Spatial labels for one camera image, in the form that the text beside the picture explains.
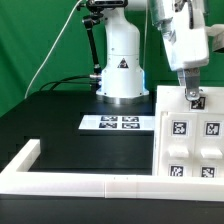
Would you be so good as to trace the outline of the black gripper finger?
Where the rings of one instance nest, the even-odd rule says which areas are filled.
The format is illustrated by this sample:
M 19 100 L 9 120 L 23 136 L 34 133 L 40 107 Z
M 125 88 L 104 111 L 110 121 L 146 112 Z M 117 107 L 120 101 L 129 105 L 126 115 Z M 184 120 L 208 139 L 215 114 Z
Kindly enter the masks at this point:
M 195 101 L 200 98 L 200 69 L 182 69 L 177 72 L 180 86 L 185 87 L 185 98 L 188 101 Z

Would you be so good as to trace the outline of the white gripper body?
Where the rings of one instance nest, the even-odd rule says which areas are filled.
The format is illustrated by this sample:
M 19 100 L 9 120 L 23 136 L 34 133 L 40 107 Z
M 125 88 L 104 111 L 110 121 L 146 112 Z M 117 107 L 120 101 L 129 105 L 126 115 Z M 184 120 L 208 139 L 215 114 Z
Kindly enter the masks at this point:
M 204 0 L 149 0 L 152 24 L 161 32 L 170 69 L 209 62 Z

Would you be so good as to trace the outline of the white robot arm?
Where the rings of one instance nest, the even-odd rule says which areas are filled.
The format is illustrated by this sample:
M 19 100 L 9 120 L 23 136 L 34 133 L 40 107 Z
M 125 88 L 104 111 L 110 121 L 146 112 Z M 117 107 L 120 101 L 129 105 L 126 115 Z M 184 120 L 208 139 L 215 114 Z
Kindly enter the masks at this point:
M 208 38 L 214 38 L 214 51 L 224 49 L 224 24 L 205 24 L 205 0 L 87 0 L 86 7 L 90 24 L 103 22 L 106 28 L 107 65 L 100 73 L 99 99 L 122 104 L 149 95 L 139 65 L 140 32 L 126 20 L 125 9 L 151 12 L 186 99 L 200 97 L 200 68 L 209 63 Z

